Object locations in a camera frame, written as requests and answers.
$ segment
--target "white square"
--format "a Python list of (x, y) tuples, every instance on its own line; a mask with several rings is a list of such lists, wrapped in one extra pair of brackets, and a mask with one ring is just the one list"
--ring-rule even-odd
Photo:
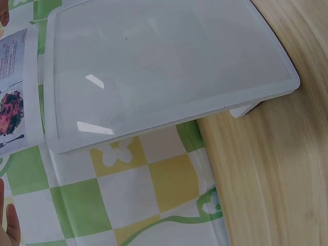
[(113, 231), (100, 232), (84, 237), (66, 239), (67, 246), (117, 245)]
[(211, 165), (205, 148), (188, 153), (189, 159), (196, 171), (199, 184), (199, 193), (204, 194), (215, 186)]
[(14, 196), (25, 243), (63, 240), (50, 190)]
[(7, 173), (5, 173), (1, 178), (5, 183), (5, 198), (11, 197), (12, 194), (11, 194), (11, 189), (10, 189)]
[(113, 229), (159, 214), (148, 166), (99, 177), (98, 183)]
[(200, 215), (197, 207), (197, 200), (198, 198), (193, 199), (173, 209), (165, 211), (160, 214), (160, 218), (163, 219), (174, 215), (182, 217), (199, 217)]
[(50, 188), (96, 177), (88, 150), (55, 154), (44, 144), (40, 145), (40, 153)]
[(139, 136), (148, 163), (186, 154), (175, 126)]

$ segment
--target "green square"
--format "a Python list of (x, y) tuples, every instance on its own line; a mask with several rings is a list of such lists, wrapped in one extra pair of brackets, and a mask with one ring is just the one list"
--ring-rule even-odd
[(33, 20), (46, 19), (52, 10), (62, 5), (62, 0), (37, 0), (33, 3)]
[(53, 242), (28, 243), (26, 246), (67, 246), (65, 240)]
[(39, 26), (39, 34), (37, 37), (37, 55), (44, 54), (46, 47), (47, 20), (39, 20), (36, 23)]
[(41, 121), (43, 132), (45, 132), (45, 100), (43, 93), (43, 85), (38, 86), (39, 90), (39, 103), (40, 103), (40, 113), (41, 113)]
[(14, 6), (14, 2), (15, 2), (15, 0), (9, 0), (9, 10), (12, 10), (12, 9), (15, 9), (15, 8), (17, 8), (17, 7), (19, 7), (19, 6), (21, 6), (21, 5), (24, 5), (24, 4), (28, 4), (28, 3), (30, 3), (30, 2), (32, 2), (33, 0), (26, 0), (26, 2), (19, 2), (18, 4), (16, 4), (15, 6)]
[(12, 154), (8, 162), (7, 175), (14, 196), (49, 188), (38, 146)]
[(184, 148), (187, 152), (198, 150), (204, 147), (197, 121), (182, 123), (176, 126)]
[(112, 229), (97, 179), (51, 188), (50, 191), (65, 238)]

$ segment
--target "green wavy line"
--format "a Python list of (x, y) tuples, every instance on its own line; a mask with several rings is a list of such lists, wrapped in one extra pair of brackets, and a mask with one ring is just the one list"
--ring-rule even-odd
[(173, 215), (164, 219), (161, 219), (159, 221), (156, 221), (154, 223), (149, 224), (148, 226), (140, 229), (139, 231), (132, 234), (127, 240), (125, 240), (121, 245), (127, 246), (129, 243), (131, 243), (138, 235), (140, 235), (145, 230), (149, 229), (150, 227), (153, 227), (157, 224), (163, 223), (163, 222), (176, 222), (176, 223), (183, 223), (183, 224), (199, 224), (199, 223), (205, 223), (212, 221), (214, 219), (221, 218), (223, 216), (222, 211), (218, 211), (215, 214), (208, 214), (203, 209), (202, 206), (211, 201), (211, 194), (213, 192), (216, 192), (215, 188), (212, 188), (208, 190), (205, 194), (201, 195), (199, 199), (197, 200), (197, 209), (199, 211), (200, 217), (182, 217)]

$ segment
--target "white tray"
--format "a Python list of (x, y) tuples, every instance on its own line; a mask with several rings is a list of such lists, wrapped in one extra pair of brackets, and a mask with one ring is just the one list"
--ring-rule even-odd
[(91, 0), (48, 18), (45, 120), (65, 153), (291, 93), (299, 77), (250, 1)]

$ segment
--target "finger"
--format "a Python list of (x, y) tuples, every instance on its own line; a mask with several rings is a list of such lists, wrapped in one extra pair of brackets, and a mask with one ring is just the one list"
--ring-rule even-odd
[(2, 225), (2, 219), (4, 215), (4, 201), (5, 201), (5, 184), (0, 178), (0, 225)]
[(7, 235), (12, 246), (19, 246), (21, 242), (21, 229), (14, 204), (7, 206)]
[(1, 25), (3, 25), (4, 27), (8, 24), (8, 22), (9, 22), (9, 12), (7, 12), (5, 14), (2, 14), (0, 16), (0, 22), (1, 22)]

